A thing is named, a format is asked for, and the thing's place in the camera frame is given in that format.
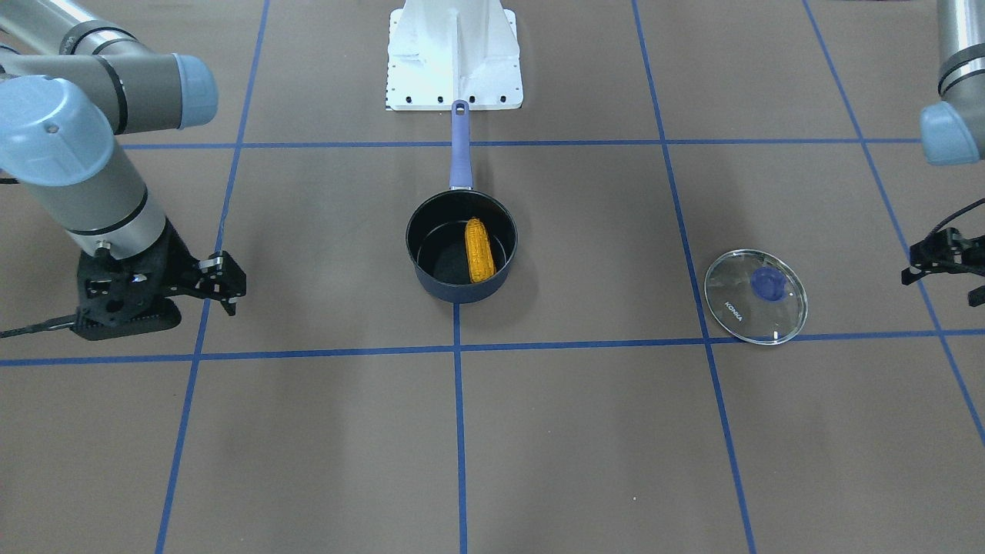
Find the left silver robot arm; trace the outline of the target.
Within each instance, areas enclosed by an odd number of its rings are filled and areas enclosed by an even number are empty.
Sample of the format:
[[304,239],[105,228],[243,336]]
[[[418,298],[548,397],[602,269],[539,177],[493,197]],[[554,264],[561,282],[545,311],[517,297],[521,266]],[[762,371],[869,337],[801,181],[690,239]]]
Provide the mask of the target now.
[[[970,165],[984,158],[984,3],[937,3],[939,101],[920,113],[920,143],[930,165]],[[909,246],[901,283],[946,273],[983,277],[983,236],[967,238],[951,223],[983,206],[976,200],[943,218]]]

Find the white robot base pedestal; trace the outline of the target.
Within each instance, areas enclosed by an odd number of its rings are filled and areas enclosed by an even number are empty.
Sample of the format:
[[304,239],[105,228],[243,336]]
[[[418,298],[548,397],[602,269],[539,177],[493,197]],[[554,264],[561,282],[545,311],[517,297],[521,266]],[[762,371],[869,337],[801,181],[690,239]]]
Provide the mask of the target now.
[[385,108],[524,104],[517,17],[499,1],[406,1],[388,17]]

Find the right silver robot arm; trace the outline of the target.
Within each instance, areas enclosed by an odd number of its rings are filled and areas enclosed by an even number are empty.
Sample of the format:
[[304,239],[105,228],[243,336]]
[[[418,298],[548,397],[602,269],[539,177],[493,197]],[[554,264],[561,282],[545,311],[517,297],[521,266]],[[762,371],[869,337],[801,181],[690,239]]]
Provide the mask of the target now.
[[80,249],[71,315],[3,331],[67,329],[89,341],[173,329],[175,297],[210,299],[226,315],[247,277],[219,250],[197,259],[119,143],[119,136],[207,124],[219,93],[201,59],[158,53],[73,1],[4,1],[2,169]]

